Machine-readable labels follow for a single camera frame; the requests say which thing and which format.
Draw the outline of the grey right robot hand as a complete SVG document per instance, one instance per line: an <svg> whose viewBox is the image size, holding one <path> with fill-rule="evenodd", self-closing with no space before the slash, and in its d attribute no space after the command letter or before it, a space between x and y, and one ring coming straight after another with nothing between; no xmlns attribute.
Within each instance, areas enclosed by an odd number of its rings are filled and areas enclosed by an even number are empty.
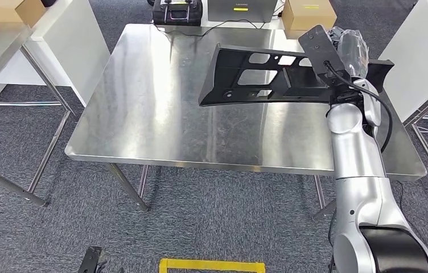
<svg viewBox="0 0 428 273"><path fill-rule="evenodd" d="M344 64L345 70L352 77L366 78L368 73L369 48L359 30L330 28L328 35Z"/></svg>

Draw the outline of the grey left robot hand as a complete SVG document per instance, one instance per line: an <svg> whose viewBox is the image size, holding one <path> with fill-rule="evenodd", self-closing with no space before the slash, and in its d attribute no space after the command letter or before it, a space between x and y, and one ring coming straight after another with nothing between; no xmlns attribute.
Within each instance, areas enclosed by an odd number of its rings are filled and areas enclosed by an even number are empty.
<svg viewBox="0 0 428 273"><path fill-rule="evenodd" d="M116 261L103 260L97 265L97 272L113 272L113 273L124 273L126 272L124 266Z"/></svg>

